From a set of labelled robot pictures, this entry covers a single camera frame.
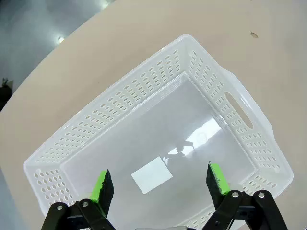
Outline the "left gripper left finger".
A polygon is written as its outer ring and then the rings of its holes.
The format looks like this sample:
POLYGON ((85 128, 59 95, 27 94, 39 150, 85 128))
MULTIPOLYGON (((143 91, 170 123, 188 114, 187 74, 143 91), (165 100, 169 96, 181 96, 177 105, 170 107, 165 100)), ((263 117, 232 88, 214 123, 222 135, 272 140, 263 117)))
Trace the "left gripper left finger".
POLYGON ((113 230, 107 219, 114 187, 109 170, 101 171, 89 198, 68 206, 63 202, 51 205, 42 230, 113 230))

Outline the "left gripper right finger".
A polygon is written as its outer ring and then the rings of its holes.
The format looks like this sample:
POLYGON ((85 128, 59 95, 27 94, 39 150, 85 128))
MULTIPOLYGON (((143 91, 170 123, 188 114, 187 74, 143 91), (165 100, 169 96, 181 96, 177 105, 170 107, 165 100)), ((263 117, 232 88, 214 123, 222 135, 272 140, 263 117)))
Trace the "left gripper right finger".
POLYGON ((243 220, 251 230, 286 230, 285 221, 271 193, 258 190, 249 195, 231 190, 218 164, 208 163, 206 184, 215 211, 204 230, 228 230, 235 220, 243 220))

